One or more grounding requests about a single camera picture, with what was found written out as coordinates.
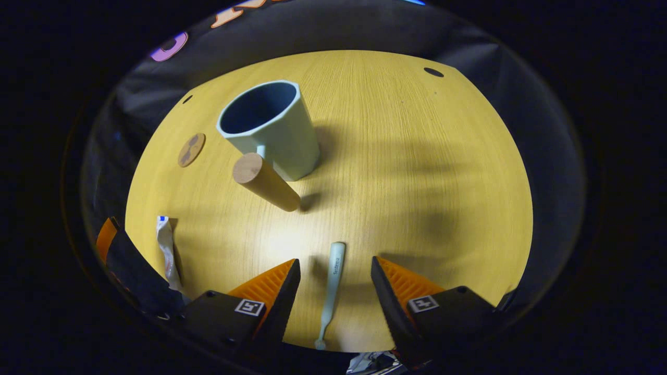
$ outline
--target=toothbrush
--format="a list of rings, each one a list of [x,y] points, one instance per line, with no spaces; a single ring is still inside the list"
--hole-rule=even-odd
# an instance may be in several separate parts
[[[327,277],[327,299],[324,302],[322,310],[321,327],[319,329],[319,338],[315,341],[317,350],[325,350],[327,344],[324,342],[324,331],[331,323],[331,317],[334,314],[334,302],[336,301],[336,292],[340,283],[340,274],[343,270],[343,258],[345,258],[345,244],[334,242],[329,251],[329,274]]]

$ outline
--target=light blue mug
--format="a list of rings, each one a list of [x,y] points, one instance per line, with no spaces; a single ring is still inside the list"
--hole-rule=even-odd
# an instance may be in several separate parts
[[[240,152],[260,154],[285,181],[317,165],[315,129],[294,82],[271,81],[244,91],[222,110],[215,127]]]

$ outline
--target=black backdrop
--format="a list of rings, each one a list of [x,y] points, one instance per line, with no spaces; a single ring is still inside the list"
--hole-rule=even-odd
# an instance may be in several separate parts
[[[4,150],[8,208],[17,214],[3,226],[10,255],[5,305],[13,319],[3,353],[15,370],[64,365],[191,372],[204,365],[209,372],[220,366],[160,342],[109,307],[88,279],[95,275],[86,275],[70,250],[59,196],[68,190],[59,181],[73,120],[94,114],[81,111],[82,103],[99,108],[146,46],[225,3],[9,6],[16,12],[3,23],[6,49],[17,61],[5,71],[9,103],[18,105],[7,111],[16,119],[5,124]],[[656,234],[664,222],[659,187],[650,177],[660,173],[654,105],[664,78],[665,9],[657,3],[570,8],[545,1],[452,2],[447,8],[526,58],[583,125],[584,147],[602,161],[600,223],[591,251],[576,254],[566,268],[560,283],[567,290],[557,286],[559,293],[549,293],[521,324],[447,368],[659,372],[666,353],[658,321],[665,291],[657,282]],[[81,228],[70,230],[82,234]]]
[[[539,75],[476,26],[444,9],[400,0],[264,2],[212,28],[215,18],[209,15],[188,27],[187,43],[172,58],[143,58],[97,116],[83,155],[80,190],[71,193],[81,196],[83,222],[92,242],[108,217],[125,221],[129,188],[143,149],[165,114],[191,88],[274,57],[365,49],[455,67],[494,106],[512,134],[528,174],[533,226],[526,269],[510,303],[504,304],[507,322],[533,305],[556,279],[580,232],[584,236],[579,247],[588,246],[586,235],[590,237],[596,220],[600,195],[594,152],[581,150],[567,111]],[[68,161],[73,171],[77,162]],[[78,177],[72,176],[72,185]],[[166,292],[157,275],[156,282],[137,281],[137,274],[155,272],[133,249],[124,256],[110,252],[107,266],[139,301],[155,300],[159,292]],[[162,290],[156,288],[159,282]]]

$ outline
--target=black fabric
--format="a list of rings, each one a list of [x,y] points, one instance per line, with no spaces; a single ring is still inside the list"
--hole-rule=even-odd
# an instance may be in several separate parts
[[[266,1],[220,27],[211,28],[214,21],[211,15],[185,30],[187,42],[171,58],[140,61],[112,93],[92,130],[82,172],[90,234],[109,216],[124,221],[141,152],[188,90],[274,57],[367,49],[451,65],[486,96],[514,137],[533,201],[530,257],[512,303],[533,304],[556,279],[582,221],[585,171],[564,108],[508,48],[447,11],[400,0]]]
[[[101,107],[93,98],[80,110],[90,88],[97,88],[95,96],[108,94],[119,81],[113,77],[133,65],[129,60],[139,61],[160,42],[156,37],[166,39],[214,12],[212,3],[6,2],[4,25],[12,32],[5,41],[10,162],[4,165],[9,272],[3,301],[18,318],[4,336],[8,373],[56,366],[96,374],[239,372],[161,335],[118,298],[81,231],[76,188],[84,137]],[[557,89],[584,134],[584,150],[600,160],[597,186],[604,193],[594,208],[595,236],[578,243],[585,256],[566,269],[578,272],[571,288],[550,293],[502,337],[442,360],[432,373],[665,373],[664,205],[658,199],[664,197],[658,183],[664,145],[656,137],[664,128],[665,2],[447,6],[508,42]],[[63,163],[67,173],[59,183]],[[303,348],[291,349],[285,368],[313,367],[290,374],[329,364],[328,353],[311,362]]]
[[[142,312],[166,318],[185,306],[182,294],[169,289],[169,283],[146,262],[124,230],[116,233],[109,247],[107,267],[137,298]]]

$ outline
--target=cork coaster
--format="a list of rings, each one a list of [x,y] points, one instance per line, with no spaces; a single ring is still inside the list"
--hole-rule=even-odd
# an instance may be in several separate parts
[[[185,142],[181,149],[181,153],[178,154],[178,165],[181,167],[189,166],[201,152],[205,140],[206,135],[204,135],[204,133],[197,133]]]

